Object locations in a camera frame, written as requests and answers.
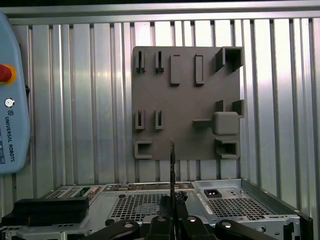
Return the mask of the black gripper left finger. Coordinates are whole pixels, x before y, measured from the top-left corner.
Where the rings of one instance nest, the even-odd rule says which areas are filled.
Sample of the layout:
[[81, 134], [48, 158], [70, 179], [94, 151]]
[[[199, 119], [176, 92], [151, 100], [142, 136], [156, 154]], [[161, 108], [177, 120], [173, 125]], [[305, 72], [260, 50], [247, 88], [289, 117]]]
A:
[[172, 240], [173, 239], [173, 197], [160, 199], [160, 215], [150, 223], [138, 224], [132, 219], [112, 223], [89, 235], [91, 240]]

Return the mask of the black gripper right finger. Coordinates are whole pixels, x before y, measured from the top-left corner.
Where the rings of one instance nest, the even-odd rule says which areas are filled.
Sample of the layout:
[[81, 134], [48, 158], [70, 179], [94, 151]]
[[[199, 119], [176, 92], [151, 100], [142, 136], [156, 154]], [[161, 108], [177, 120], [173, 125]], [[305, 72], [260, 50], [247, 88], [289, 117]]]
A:
[[236, 221], [225, 219], [214, 226], [204, 223], [199, 217], [190, 215], [186, 192], [175, 194], [175, 231], [179, 240], [272, 240], [273, 237], [247, 227]]

